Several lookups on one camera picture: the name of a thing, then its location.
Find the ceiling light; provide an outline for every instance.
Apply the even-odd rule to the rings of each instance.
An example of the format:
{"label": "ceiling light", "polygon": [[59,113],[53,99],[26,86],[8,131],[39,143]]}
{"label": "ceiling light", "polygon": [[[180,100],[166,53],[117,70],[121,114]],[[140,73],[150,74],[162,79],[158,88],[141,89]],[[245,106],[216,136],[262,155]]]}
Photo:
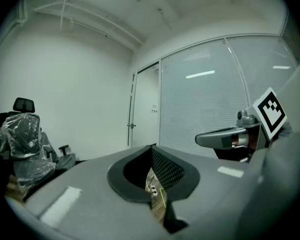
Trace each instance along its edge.
{"label": "ceiling light", "polygon": [[281,69],[281,70],[288,70],[291,66],[273,66],[273,69]]}
{"label": "ceiling light", "polygon": [[204,75],[210,75],[210,74],[214,74],[214,73],[215,73],[215,71],[211,70],[211,71],[206,71],[206,72],[202,72],[202,73],[198,73],[198,74],[191,74],[191,75],[186,76],[185,78],[186,79],[196,78],[196,77],[200,77],[200,76],[204,76]]}

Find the black headrest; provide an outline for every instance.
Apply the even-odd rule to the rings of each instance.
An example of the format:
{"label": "black headrest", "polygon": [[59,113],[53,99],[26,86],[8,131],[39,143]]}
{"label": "black headrest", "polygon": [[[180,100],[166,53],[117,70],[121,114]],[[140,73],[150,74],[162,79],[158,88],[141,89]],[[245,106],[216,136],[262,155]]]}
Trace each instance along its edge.
{"label": "black headrest", "polygon": [[22,113],[34,113],[35,110],[35,103],[31,99],[27,98],[16,98],[13,104],[13,110],[19,111]]}

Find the perforated black plastic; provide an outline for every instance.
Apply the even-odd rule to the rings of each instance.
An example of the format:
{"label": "perforated black plastic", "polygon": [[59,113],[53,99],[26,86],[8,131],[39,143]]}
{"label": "perforated black plastic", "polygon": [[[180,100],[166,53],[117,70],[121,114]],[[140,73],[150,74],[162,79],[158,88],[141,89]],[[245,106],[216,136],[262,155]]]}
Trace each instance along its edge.
{"label": "perforated black plastic", "polygon": [[152,149],[152,169],[165,189],[178,183],[185,171],[182,167]]}

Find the wooden floor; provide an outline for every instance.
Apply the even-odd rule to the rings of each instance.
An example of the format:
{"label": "wooden floor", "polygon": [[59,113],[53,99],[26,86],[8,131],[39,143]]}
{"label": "wooden floor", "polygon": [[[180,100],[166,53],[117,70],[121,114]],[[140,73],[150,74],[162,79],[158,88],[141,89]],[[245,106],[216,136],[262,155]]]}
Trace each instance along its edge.
{"label": "wooden floor", "polygon": [[152,168],[150,169],[145,183],[145,190],[148,192],[152,192],[153,189],[149,189],[149,185],[154,185],[155,189],[158,193],[157,196],[151,194],[152,203],[151,203],[151,211],[154,217],[161,223],[164,223],[164,217],[166,214],[166,201],[167,201],[167,193],[163,189],[162,185],[160,184],[158,178],[156,177]]}

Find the door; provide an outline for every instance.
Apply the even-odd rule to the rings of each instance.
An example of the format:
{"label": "door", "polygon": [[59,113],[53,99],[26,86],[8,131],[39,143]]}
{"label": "door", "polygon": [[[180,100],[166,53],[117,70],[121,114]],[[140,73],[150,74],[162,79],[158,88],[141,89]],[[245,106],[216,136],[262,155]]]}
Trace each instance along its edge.
{"label": "door", "polygon": [[159,63],[139,71],[136,81],[133,119],[129,127],[132,148],[155,144],[159,138]]}

